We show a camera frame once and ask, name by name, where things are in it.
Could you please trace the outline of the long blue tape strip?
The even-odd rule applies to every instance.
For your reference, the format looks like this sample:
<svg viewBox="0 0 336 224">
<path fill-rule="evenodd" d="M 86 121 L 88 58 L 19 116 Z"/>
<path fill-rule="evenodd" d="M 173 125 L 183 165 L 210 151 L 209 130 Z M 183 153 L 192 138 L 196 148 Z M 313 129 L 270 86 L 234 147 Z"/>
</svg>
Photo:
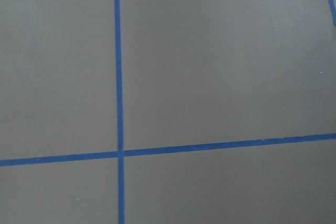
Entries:
<svg viewBox="0 0 336 224">
<path fill-rule="evenodd" d="M 117 93 L 117 134 L 118 134 L 118 223 L 125 223 L 124 196 L 124 129 L 123 129 L 123 91 L 122 91 L 122 48 L 120 0 L 114 0 L 115 24 L 115 70 Z"/>
</svg>

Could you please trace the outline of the crossing blue tape strip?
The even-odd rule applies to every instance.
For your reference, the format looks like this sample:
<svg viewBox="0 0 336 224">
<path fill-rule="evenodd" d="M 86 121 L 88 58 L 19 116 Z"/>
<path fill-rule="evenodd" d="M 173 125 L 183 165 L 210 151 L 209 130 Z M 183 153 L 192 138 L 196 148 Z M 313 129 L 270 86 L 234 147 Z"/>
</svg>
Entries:
<svg viewBox="0 0 336 224">
<path fill-rule="evenodd" d="M 334 140 L 334 139 L 335 139 L 335 134 L 329 133 L 329 134 L 319 134 L 319 135 L 269 138 L 269 139 L 264 139 L 264 140 L 246 140 L 246 141 L 234 141 L 234 142 L 222 142 L 222 143 L 142 148 L 142 149 L 135 149 L 135 150 L 125 150 L 122 152 L 111 151 L 111 152 L 69 154 L 69 155 L 44 156 L 44 157 L 2 159 L 1 167 L 48 164 L 48 163 L 62 163 L 62 162 L 76 162 L 76 161 L 87 161 L 87 160 L 95 160 L 95 159 L 109 159 L 109 158 L 119 157 L 120 153 L 123 154 L 123 156 L 125 157 L 131 157 L 131 156 L 159 155 L 159 154 L 171 154 L 171 153 L 182 153 L 182 152 L 223 150 L 223 149 L 228 149 L 228 148 L 240 148 L 240 147 L 254 147 L 254 146 L 266 146 L 266 145 L 278 145 L 278 144 L 315 142 L 315 141 L 326 141 L 326 140 Z"/>
</svg>

